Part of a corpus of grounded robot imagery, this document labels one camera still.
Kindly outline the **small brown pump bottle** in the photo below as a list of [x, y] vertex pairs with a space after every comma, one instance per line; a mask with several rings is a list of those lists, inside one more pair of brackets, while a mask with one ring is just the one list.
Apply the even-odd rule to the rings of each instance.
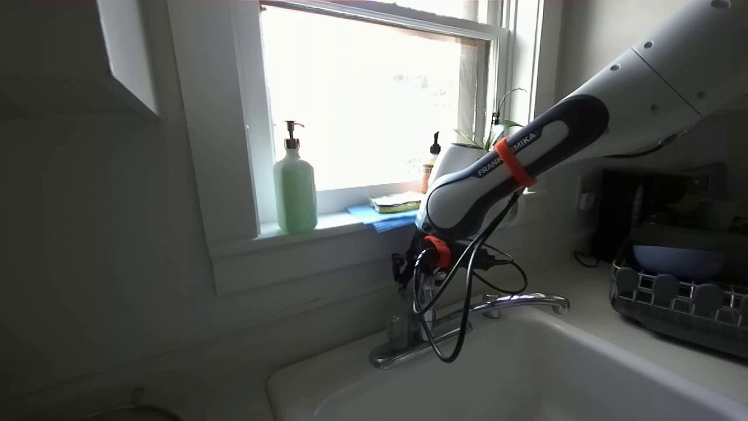
[[420, 192], [426, 194], [428, 186], [430, 185], [430, 178], [438, 155], [441, 152], [441, 145], [439, 144], [439, 132], [433, 134], [433, 141], [428, 148], [428, 154], [420, 167]]

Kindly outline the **green soap pump bottle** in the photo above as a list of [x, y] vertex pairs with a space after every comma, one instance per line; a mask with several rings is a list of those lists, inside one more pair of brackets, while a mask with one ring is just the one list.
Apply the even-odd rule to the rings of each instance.
[[278, 226], [288, 234], [313, 231], [318, 224], [314, 168], [300, 154], [301, 142], [295, 135], [302, 123], [287, 120], [285, 157], [273, 165]]

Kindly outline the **white sink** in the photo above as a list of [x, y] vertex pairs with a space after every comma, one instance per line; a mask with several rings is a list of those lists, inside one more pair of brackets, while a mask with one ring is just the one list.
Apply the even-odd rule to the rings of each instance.
[[748, 406], [539, 310], [475, 323], [457, 362], [389, 370], [374, 334], [270, 376], [277, 421], [748, 421]]

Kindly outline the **yellow sponge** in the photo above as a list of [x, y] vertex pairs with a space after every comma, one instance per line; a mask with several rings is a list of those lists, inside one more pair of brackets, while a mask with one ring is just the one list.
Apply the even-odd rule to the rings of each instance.
[[408, 191], [374, 197], [369, 200], [369, 204], [381, 214], [409, 212], [420, 207], [423, 197], [424, 194], [421, 192]]

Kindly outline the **blue cloth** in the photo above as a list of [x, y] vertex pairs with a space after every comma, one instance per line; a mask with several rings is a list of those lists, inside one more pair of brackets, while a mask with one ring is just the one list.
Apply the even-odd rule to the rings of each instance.
[[370, 226], [377, 233], [384, 233], [415, 224], [418, 210], [395, 213], [379, 213], [368, 205], [348, 207], [347, 212], [359, 223]]

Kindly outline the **white plant pot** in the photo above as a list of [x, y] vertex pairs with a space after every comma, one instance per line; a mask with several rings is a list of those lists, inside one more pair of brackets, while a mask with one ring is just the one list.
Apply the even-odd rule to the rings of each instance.
[[420, 204], [418, 225], [430, 224], [441, 236], [470, 237], [508, 204], [513, 190], [492, 194], [500, 181], [500, 170], [478, 177], [478, 169], [497, 158], [494, 152], [463, 143], [444, 147], [435, 160], [428, 189]]

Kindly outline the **chrome tap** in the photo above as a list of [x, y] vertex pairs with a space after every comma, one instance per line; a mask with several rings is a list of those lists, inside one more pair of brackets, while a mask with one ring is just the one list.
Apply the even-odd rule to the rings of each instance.
[[411, 312], [406, 322], [397, 317], [390, 320], [388, 340], [370, 352], [369, 363], [377, 370], [389, 370], [434, 351], [441, 344], [454, 344], [452, 351], [457, 353], [460, 351], [457, 344], [463, 343], [473, 330], [469, 320], [472, 314], [498, 319], [503, 310], [520, 306], [550, 306], [558, 315], [571, 311], [571, 303], [564, 296], [537, 292], [507, 296], [486, 294], [470, 305], [467, 312], [458, 309], [441, 316], [436, 315], [435, 309], [428, 310], [425, 315]]

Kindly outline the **green plant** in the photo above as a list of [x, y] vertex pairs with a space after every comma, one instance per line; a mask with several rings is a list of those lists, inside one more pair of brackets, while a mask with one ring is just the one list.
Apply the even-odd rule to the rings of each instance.
[[503, 97], [499, 103], [498, 109], [493, 113], [491, 117], [491, 127], [488, 135], [483, 140], [478, 140], [475, 134], [468, 135], [467, 133], [460, 130], [453, 130], [458, 136], [458, 143], [464, 144], [465, 146], [480, 147], [483, 150], [490, 150], [500, 139], [504, 138], [505, 132], [512, 127], [524, 127], [521, 123], [514, 122], [511, 119], [502, 118], [502, 112], [505, 109], [505, 102], [515, 92], [525, 92], [525, 88], [513, 88], [503, 94]]

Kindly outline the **window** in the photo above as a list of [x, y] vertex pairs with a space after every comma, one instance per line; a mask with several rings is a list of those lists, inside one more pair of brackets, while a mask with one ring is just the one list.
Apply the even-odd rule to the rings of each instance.
[[552, 101], [564, 0], [167, 0], [209, 247], [276, 223], [286, 122], [317, 212], [417, 189], [435, 133]]

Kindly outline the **dark coffee maker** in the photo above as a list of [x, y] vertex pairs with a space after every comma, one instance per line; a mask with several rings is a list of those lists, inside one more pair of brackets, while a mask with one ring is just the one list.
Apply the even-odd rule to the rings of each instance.
[[706, 231], [707, 205], [726, 200], [726, 166], [685, 171], [604, 170], [591, 256], [610, 262], [634, 227]]

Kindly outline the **blue bowl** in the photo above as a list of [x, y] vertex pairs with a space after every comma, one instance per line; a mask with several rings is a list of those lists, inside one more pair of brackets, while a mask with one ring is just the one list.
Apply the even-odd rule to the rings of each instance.
[[713, 279], [721, 272], [727, 256], [721, 251], [687, 250], [667, 246], [632, 246], [633, 256], [648, 272], [684, 279]]

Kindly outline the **grey dish rack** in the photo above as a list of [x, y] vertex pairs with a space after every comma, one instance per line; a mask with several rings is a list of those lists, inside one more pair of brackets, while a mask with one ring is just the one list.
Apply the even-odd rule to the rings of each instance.
[[[721, 251], [713, 279], [648, 272], [632, 246]], [[610, 306], [647, 330], [748, 361], [748, 235], [634, 227], [611, 264]]]

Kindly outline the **wall socket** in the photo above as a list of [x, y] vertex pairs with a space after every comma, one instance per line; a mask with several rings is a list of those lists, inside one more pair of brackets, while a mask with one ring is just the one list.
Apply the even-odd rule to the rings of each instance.
[[595, 205], [596, 180], [595, 175], [580, 176], [577, 183], [576, 208], [581, 212], [588, 212]]

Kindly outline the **white wall cabinet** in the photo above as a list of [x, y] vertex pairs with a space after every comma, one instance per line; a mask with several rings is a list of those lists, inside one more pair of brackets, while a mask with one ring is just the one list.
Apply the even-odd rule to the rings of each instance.
[[141, 0], [95, 0], [109, 76], [107, 89], [128, 109], [160, 117]]

